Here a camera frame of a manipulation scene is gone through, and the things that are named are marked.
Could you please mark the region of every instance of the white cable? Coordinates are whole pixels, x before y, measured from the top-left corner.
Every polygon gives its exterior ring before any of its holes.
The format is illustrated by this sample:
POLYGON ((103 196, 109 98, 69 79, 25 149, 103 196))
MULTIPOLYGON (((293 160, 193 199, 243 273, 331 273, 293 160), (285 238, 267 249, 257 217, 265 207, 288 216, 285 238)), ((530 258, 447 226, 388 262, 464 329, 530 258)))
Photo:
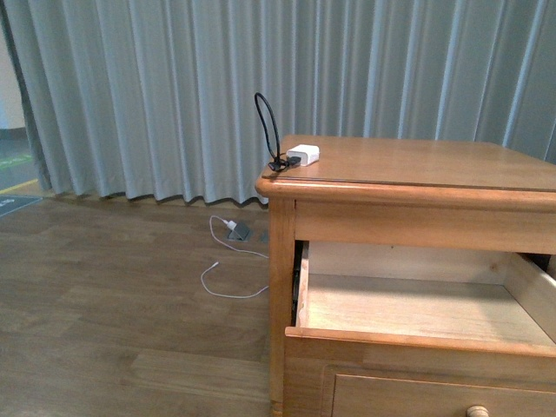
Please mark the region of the white cable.
MULTIPOLYGON (((213 239, 217 242, 219 242, 220 244, 224 245, 226 248, 232 249, 235 252, 243 252, 245 254, 252 254, 252 255, 257 255, 263 258, 268 259, 267 255, 264 254, 260 254, 258 252, 253 252, 251 250, 244 250, 244 249, 238 249, 238 248, 234 248, 233 246, 228 245, 227 243, 224 243, 223 241, 221 241, 220 239, 218 239, 215 236, 215 232, 212 229, 212 219, 218 219, 220 221, 222 221, 224 224, 226 224, 226 226, 228 226, 228 228, 230 228, 230 226, 228 225, 229 223, 233 223, 233 222, 228 222, 224 219, 222 219, 221 217, 218 217, 217 215, 212 215, 210 216, 210 219, 208 219, 208 226, 210 227, 210 234, 212 235, 213 239)), ((212 266, 210 268, 207 268, 203 271, 203 273, 201 274, 201 284, 202 286, 205 288, 205 290, 211 294, 211 295, 215 295, 217 297, 224 297, 224 298, 234 298, 234 299, 246 299, 246 298, 253 298, 256 297, 257 295, 259 295, 260 293, 262 293, 264 290, 268 289, 268 285, 266 287, 261 288, 259 291, 257 291, 254 294, 251 295, 226 295, 226 294, 218 294, 215 293, 211 290, 209 290, 209 288, 207 287, 207 285, 205 284, 205 274, 207 274, 209 271, 211 271, 212 269, 216 268, 218 266, 218 262, 215 262, 212 264, 212 266)))

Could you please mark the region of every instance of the charging cable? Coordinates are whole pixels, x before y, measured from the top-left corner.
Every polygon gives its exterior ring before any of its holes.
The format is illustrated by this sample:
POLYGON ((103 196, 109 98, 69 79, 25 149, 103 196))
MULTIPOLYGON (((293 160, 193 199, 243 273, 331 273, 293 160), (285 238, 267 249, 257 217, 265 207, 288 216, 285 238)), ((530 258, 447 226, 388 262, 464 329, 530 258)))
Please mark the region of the charging cable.
MULTIPOLYGON (((218 217, 217 215, 212 215, 212 216, 210 216, 210 219, 208 219, 208 227, 210 228, 210 234, 212 235, 212 238, 213 238, 215 241, 217 241, 217 242, 220 243, 221 245, 225 246, 226 248, 229 248, 229 249, 234 250, 235 252, 243 252, 244 254, 257 255, 257 256, 260 256, 261 258, 268 259, 268 256, 267 256, 267 255, 260 254, 259 252, 254 252, 254 251, 252 251, 252 250, 245 250, 245 249, 234 248, 233 246, 228 245, 227 243, 225 243, 225 242, 221 241, 220 239, 218 239, 218 238, 216 237, 215 231, 213 230, 213 227, 212 227, 212 221, 213 221, 213 219, 218 219, 218 220, 220 220, 221 222, 223 222, 223 223, 226 225, 226 227, 229 228, 232 232, 234 231, 235 226, 237 226, 237 223, 235 223, 235 222, 233 222, 233 221, 224 220, 224 219, 222 219, 221 217, 218 217)), ((218 294, 218 293, 215 293, 214 291, 211 291, 211 290, 207 287, 207 284, 205 283, 205 275, 206 275, 208 272, 210 272, 211 270, 213 270, 214 268, 216 268, 218 265, 219 265, 219 262, 217 261, 217 262, 213 263, 211 267, 205 269, 205 270, 203 271, 203 273, 201 274, 201 284, 202 284, 202 286, 205 288, 205 290, 206 290, 209 294, 215 295, 215 296, 217 296, 217 297, 234 298, 234 299, 240 299, 240 300, 241 300, 241 299, 256 297, 257 295, 259 295, 260 293, 262 293, 263 291, 265 291, 266 289, 268 289, 268 285, 267 285, 266 287, 261 288, 259 291, 257 291, 257 292, 254 293, 254 294, 251 294, 251 295, 227 295, 227 294, 218 294)))

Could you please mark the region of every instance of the drawer front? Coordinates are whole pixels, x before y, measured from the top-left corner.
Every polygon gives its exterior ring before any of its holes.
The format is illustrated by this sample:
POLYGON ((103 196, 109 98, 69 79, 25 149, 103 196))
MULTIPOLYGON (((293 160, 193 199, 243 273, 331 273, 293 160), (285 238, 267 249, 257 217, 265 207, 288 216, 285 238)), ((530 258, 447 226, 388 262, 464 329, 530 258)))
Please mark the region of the drawer front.
POLYGON ((285 417, 556 415, 551 347, 310 328, 287 328, 285 346, 285 417))
POLYGON ((483 406, 489 417, 552 417, 556 394, 336 375, 332 415, 466 417, 472 406, 483 406))

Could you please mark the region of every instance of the floor mat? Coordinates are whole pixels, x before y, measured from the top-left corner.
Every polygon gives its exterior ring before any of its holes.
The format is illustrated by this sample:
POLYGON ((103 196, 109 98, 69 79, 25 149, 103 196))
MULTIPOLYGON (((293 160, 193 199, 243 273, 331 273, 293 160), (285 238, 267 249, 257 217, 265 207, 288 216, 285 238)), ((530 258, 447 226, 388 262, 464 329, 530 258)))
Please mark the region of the floor mat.
POLYGON ((41 197, 31 197, 26 195, 0 195, 0 217, 13 213, 23 207, 27 207, 30 204, 40 202, 41 200, 41 197))

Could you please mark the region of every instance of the table leg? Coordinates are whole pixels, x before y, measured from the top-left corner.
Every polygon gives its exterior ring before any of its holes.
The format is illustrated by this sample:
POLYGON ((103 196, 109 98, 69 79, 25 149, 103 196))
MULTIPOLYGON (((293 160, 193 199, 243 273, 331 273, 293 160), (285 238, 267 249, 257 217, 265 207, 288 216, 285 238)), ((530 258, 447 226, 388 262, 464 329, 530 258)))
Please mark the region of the table leg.
POLYGON ((291 323, 295 255, 295 201, 270 199, 270 400, 279 415, 283 402, 284 329, 291 323))

